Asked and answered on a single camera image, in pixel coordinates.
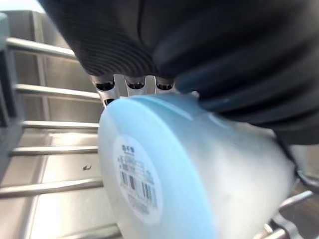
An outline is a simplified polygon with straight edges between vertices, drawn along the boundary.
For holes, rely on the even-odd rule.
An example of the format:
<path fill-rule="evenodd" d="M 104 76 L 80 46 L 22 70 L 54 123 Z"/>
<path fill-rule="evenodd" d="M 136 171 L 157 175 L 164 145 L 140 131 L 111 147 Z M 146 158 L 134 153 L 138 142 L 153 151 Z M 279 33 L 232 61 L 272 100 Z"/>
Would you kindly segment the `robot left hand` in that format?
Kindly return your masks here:
<path fill-rule="evenodd" d="M 272 129 L 288 145 L 319 142 L 316 0 L 42 0 L 101 89 L 115 74 L 158 76 L 200 105 Z"/>

